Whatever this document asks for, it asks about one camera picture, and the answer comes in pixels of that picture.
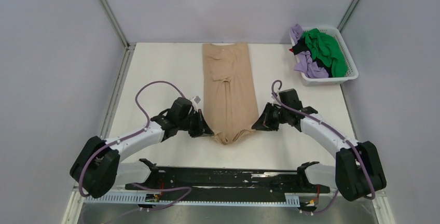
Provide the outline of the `beige t shirt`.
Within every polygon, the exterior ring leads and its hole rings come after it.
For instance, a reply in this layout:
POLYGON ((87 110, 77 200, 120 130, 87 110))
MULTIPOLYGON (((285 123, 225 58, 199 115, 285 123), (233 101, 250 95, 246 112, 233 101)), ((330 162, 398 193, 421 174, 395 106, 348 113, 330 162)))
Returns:
POLYGON ((202 45, 203 111, 215 140, 230 145, 259 117, 247 43, 202 45))

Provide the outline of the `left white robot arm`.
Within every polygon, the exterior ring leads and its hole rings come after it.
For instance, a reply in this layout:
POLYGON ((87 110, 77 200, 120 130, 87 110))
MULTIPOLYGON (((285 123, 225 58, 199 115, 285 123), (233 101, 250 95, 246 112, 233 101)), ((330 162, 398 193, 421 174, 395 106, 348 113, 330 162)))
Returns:
POLYGON ((164 142, 179 131, 192 138, 213 136, 202 110, 194 101, 177 98, 172 106, 150 118, 145 127, 121 137, 88 139, 70 169, 83 197, 100 198, 114 186, 141 184, 154 189, 159 183, 158 168, 147 159, 126 163, 125 159, 140 150, 164 142))

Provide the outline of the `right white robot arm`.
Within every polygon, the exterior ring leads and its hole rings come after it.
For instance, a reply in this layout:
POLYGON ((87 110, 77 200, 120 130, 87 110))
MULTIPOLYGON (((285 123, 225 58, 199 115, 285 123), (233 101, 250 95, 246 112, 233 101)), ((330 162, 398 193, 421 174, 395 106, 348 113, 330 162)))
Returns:
POLYGON ((300 190, 307 192, 322 185, 337 189, 346 200, 354 201, 372 198, 387 186, 378 150, 372 142, 359 142, 341 134, 316 109, 304 107, 294 89, 272 96, 274 102, 265 105, 252 129, 278 131, 281 124, 288 124, 314 139, 335 159, 334 166, 318 161, 299 166, 296 184, 300 190))

